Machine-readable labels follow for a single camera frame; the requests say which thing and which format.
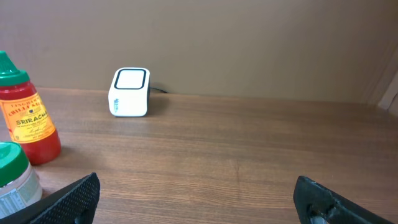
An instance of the white device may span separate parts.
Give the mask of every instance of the white device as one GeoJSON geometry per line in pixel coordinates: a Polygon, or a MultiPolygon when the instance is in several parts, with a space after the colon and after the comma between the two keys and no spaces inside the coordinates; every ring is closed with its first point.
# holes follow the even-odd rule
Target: white device
{"type": "Polygon", "coordinates": [[[109,110],[115,116],[138,117],[148,111],[149,70],[120,68],[109,89],[109,110]]]}

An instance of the bottle label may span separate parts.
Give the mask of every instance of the bottle label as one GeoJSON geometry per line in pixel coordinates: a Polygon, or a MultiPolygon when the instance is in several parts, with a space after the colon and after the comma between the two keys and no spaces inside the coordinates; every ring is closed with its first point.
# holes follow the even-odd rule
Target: bottle label
{"type": "Polygon", "coordinates": [[[40,199],[42,187],[32,170],[21,185],[0,196],[0,219],[26,208],[40,199]]]}
{"type": "Polygon", "coordinates": [[[37,93],[19,100],[0,100],[0,105],[11,139],[15,142],[36,142],[55,131],[55,126],[37,93]]]}

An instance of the red sauce bottle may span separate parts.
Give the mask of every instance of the red sauce bottle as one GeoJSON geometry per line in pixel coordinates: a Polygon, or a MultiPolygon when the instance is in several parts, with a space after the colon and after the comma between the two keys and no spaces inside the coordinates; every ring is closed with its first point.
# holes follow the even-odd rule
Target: red sauce bottle
{"type": "Polygon", "coordinates": [[[0,105],[11,139],[18,142],[32,165],[55,159],[61,151],[58,132],[24,70],[0,51],[0,105]]]}

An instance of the sriracha label text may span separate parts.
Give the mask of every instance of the sriracha label text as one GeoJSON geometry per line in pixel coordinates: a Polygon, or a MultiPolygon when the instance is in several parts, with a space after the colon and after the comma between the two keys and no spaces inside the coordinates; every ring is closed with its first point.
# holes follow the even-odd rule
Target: sriracha label text
{"type": "Polygon", "coordinates": [[[15,142],[36,142],[55,131],[55,126],[37,93],[19,100],[0,100],[0,105],[11,139],[15,142]]]}

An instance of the brown wall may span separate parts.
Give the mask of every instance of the brown wall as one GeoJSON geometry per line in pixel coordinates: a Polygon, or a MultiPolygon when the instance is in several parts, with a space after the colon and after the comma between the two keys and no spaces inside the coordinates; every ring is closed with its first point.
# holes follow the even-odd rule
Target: brown wall
{"type": "Polygon", "coordinates": [[[392,101],[389,112],[398,116],[398,97],[395,97],[394,100],[392,101]]]}
{"type": "Polygon", "coordinates": [[[397,44],[396,0],[0,1],[0,49],[38,86],[136,66],[173,93],[367,102],[397,44]]]}

